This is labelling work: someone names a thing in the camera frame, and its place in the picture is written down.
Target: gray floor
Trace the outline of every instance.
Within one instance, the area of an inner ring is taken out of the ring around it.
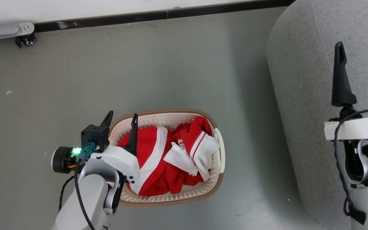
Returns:
[[[0,41],[0,229],[50,229],[70,176],[51,170],[51,153],[79,145],[88,124],[111,109],[172,108],[215,119],[223,184],[195,203],[120,207],[111,229],[320,229],[299,199],[265,57],[284,9],[47,32],[22,49]]]

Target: red and white garment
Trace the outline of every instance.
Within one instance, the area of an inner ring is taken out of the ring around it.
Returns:
[[[118,146],[127,144],[130,133],[124,136]],[[164,177],[167,162],[165,154],[171,148],[172,132],[165,127],[149,127],[137,132],[137,161],[140,167],[140,179],[130,183],[133,192],[143,196],[164,195],[169,192]]]
[[[118,146],[124,147],[130,134],[124,136]],[[133,192],[143,196],[158,196],[168,192],[181,192],[183,185],[196,185],[203,182],[199,173],[189,175],[187,172],[164,161],[171,149],[173,133],[165,127],[149,127],[137,132],[137,161],[140,167],[140,179],[129,183]]]
[[[200,173],[204,181],[210,178],[208,169],[212,168],[212,155],[219,149],[218,141],[212,137],[207,119],[198,117],[191,124],[180,124],[174,131],[172,148],[164,161],[188,172]]]

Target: caster wheel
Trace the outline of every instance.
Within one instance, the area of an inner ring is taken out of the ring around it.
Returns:
[[[32,40],[27,40],[27,39],[25,39],[25,40],[26,40],[26,45],[27,46],[31,46],[31,45],[35,44],[35,42],[36,42],[36,39],[35,38],[32,39]]]

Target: black wire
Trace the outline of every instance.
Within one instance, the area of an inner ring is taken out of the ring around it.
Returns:
[[[65,191],[66,185],[74,178],[75,176],[71,176],[69,179],[65,181],[62,186],[62,190],[60,191],[60,198],[59,198],[59,211],[62,209],[62,199],[63,199],[63,192]]]
[[[336,165],[337,165],[337,170],[339,171],[339,177],[340,177],[340,181],[342,182],[343,184],[343,189],[344,189],[344,192],[346,193],[346,199],[344,201],[344,207],[343,207],[343,212],[346,216],[349,216],[349,211],[354,207],[353,206],[353,201],[352,201],[352,198],[350,197],[350,193],[349,193],[349,189],[347,188],[347,184],[346,184],[346,180],[344,179],[344,176],[343,176],[343,173],[340,169],[340,160],[339,160],[339,156],[337,155],[337,134],[339,133],[339,129],[340,129],[340,126],[350,120],[350,118],[353,118],[354,116],[357,116],[359,114],[362,114],[362,113],[365,113],[365,112],[368,112],[368,109],[366,110],[362,110],[362,111],[359,111],[359,112],[354,112],[352,114],[350,114],[349,116],[343,118],[342,120],[339,121],[339,124],[337,125],[336,127],[336,130],[334,131],[334,140],[333,140],[333,147],[334,147],[334,157],[336,158]]]
[[[91,223],[91,221],[89,220],[88,214],[86,213],[85,207],[83,206],[83,201],[82,201],[82,196],[81,196],[81,192],[79,190],[79,184],[78,184],[78,171],[79,171],[79,164],[82,161],[82,159],[79,159],[79,161],[76,163],[76,167],[75,167],[75,188],[76,188],[76,194],[78,195],[78,200],[79,200],[79,204],[80,204],[80,208],[82,209],[83,215],[85,216],[86,222],[88,223],[89,227],[92,230],[95,230],[95,228],[93,227],[93,224]]]

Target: green led light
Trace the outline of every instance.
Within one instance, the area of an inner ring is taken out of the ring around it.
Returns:
[[[78,156],[81,152],[82,152],[81,148],[73,148],[72,149],[73,156]]]

